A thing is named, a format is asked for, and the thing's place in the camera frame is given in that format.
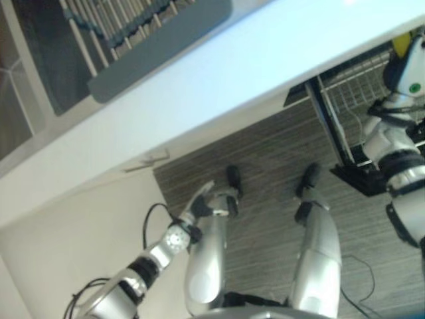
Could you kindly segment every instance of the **floor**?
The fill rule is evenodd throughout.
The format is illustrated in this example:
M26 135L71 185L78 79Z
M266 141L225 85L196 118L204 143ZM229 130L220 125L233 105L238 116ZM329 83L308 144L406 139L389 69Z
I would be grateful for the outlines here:
M390 197L364 197L329 173L337 160L309 101L159 167L155 176L178 214L200 185L222 183L224 168L238 165L245 197L240 215L228 223L227 289L282 301L303 237L294 222L294 188L313 161L325 168L318 188L331 204L343 255L373 268L376 289L364 304L382 316L424 311L420 254L400 242L387 219ZM365 297L372 288L368 268L344 258L342 287L356 302ZM339 315L362 318L342 297Z

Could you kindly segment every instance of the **wall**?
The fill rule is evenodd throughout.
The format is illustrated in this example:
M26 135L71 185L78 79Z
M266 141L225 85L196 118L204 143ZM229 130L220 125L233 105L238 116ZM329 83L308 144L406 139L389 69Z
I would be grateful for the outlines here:
M158 201L163 196L147 169L73 195L3 229L0 251L33 319L61 318L73 292L128 265L141 251L144 216ZM169 223L160 210L151 216L149 242ZM139 310L142 318L167 318L170 312L174 318L189 317L183 298L186 262L186 255L178 256L158 279Z
M0 256L0 318L32 319Z

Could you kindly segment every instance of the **electrical wire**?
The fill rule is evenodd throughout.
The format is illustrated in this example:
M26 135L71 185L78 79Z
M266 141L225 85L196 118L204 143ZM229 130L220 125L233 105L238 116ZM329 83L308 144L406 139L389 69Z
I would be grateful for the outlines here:
M65 309L63 319L72 319L74 315L74 309L75 309L76 303L78 302L78 300L80 299L80 297L84 294L86 290L97 287L97 286L103 286L104 284L106 284L108 280L109 278L106 278L106 277L93 279L90 282L88 282L82 289L80 289L76 294L73 294L71 301L68 303L68 306Z
M375 316L382 318L382 316L376 312L375 310L373 310L371 307L366 306L365 304L363 304L364 301L368 300L373 293L375 292L375 288L376 288L376 280L375 280L375 274L373 273L373 269L372 266L370 264L368 264L367 262L363 261L362 259L360 259L359 257L356 257L355 255L345 255L342 257L344 258L352 258L355 259L356 261L358 261L359 263L364 264L368 269L369 272L371 274L371 278L372 278L372 289L371 291L366 295L366 297L362 298L359 300L359 302L356 304L355 302L353 302L348 296L347 294L344 292L343 288L341 287L341 294L343 295L343 297L351 304L351 306L353 306L354 308L356 308L363 316L365 316L366 318L370 318L370 316L360 307L366 308L367 310L369 310L369 312L372 312Z
M166 206L166 204L162 204L162 203L155 203L155 204L153 204L153 205L149 208L149 210L147 211L147 214L146 214L145 220L143 221L143 231L142 231L143 249L146 249L146 248L147 248L146 232L147 232L147 223L148 223L148 221L149 221L149 217L151 216L151 214L152 214L153 210L154 210L156 207L158 207L158 206L162 206L162 207L164 207L164 208L165 208L165 210L166 210L166 212L167 212L168 216L170 216L170 218L171 218L171 220L172 220L172 221L175 221L175 220L176 220L176 218L175 218L174 216L172 216L172 214L169 212L169 210L168 210L168 206Z
M341 294L343 294L344 298L346 301L348 301L351 306L353 306L354 308L356 308L363 316L365 316L365 318L367 319L371 319L371 317L362 309L360 308L354 301L352 301L344 292L344 290L341 287Z

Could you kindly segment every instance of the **metal wire shelf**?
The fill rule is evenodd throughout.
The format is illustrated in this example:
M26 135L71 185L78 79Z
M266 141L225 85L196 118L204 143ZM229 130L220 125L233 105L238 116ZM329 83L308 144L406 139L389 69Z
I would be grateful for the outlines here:
M343 109L350 111L370 106L375 100L388 95L383 82L383 71L390 58L384 51L368 60L354 64L335 78L323 83L337 114Z

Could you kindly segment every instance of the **silver robot leg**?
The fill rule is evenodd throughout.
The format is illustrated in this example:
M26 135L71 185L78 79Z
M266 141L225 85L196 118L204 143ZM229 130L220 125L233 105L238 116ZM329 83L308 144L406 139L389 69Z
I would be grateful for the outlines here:
M292 283L289 305L292 308L330 318L338 315L341 284L341 249L329 206L304 181L297 194L301 205L296 221L305 225L305 237Z

